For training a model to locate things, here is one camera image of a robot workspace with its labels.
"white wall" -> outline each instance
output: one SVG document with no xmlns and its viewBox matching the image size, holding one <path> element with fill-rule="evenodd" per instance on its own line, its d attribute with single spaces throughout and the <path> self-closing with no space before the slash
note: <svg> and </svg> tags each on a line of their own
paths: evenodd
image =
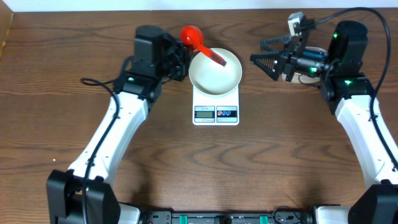
<svg viewBox="0 0 398 224">
<path fill-rule="evenodd" d="M 4 0 L 14 12 L 398 7 L 398 0 Z"/>
</svg>

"wooden table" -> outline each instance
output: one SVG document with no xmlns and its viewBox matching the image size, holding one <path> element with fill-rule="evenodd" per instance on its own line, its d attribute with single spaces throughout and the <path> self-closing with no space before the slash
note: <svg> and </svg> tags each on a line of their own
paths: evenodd
<svg viewBox="0 0 398 224">
<path fill-rule="evenodd" d="M 337 10 L 304 10 L 321 19 Z M 175 210 L 265 210 L 279 205 L 352 205 L 364 192 L 350 141 L 318 90 L 274 82 L 249 62 L 261 39 L 288 34 L 295 9 L 245 11 L 17 13 L 0 62 L 0 220 L 47 223 L 45 182 L 66 170 L 91 139 L 109 95 L 81 77 L 115 78 L 133 53 L 137 26 L 153 24 L 173 35 L 191 24 L 209 47 L 240 59 L 241 123 L 192 124 L 192 85 L 164 86 L 120 165 L 119 201 Z M 383 9 L 393 53 L 379 100 L 398 140 L 398 9 Z M 378 19 L 352 12 L 312 32 L 309 45 L 328 48 L 342 19 L 369 29 L 362 71 L 376 84 L 386 41 Z"/>
</svg>

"scale platform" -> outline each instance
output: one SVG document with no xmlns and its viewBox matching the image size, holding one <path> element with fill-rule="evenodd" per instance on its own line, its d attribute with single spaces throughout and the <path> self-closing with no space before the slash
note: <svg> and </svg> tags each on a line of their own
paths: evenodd
<svg viewBox="0 0 398 224">
<path fill-rule="evenodd" d="M 193 87 L 192 122 L 194 125 L 238 125 L 238 87 L 223 96 L 205 95 Z"/>
</svg>

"red spoon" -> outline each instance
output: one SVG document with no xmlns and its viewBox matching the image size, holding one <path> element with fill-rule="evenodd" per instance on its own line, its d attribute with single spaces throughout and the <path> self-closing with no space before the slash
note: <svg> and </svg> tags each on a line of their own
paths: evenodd
<svg viewBox="0 0 398 224">
<path fill-rule="evenodd" d="M 183 27 L 181 30 L 180 40 L 185 45 L 191 45 L 195 50 L 199 50 L 208 58 L 225 67 L 226 61 L 221 56 L 211 49 L 203 46 L 203 34 L 199 28 L 195 26 Z"/>
</svg>

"green connector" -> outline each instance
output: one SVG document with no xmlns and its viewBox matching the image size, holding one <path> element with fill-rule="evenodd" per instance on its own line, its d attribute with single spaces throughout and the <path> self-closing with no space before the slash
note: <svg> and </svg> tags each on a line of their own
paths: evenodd
<svg viewBox="0 0 398 224">
<path fill-rule="evenodd" d="M 188 224 L 188 215 L 180 215 L 180 224 Z"/>
<path fill-rule="evenodd" d="M 268 216 L 260 216 L 260 224 L 268 224 Z"/>
</svg>

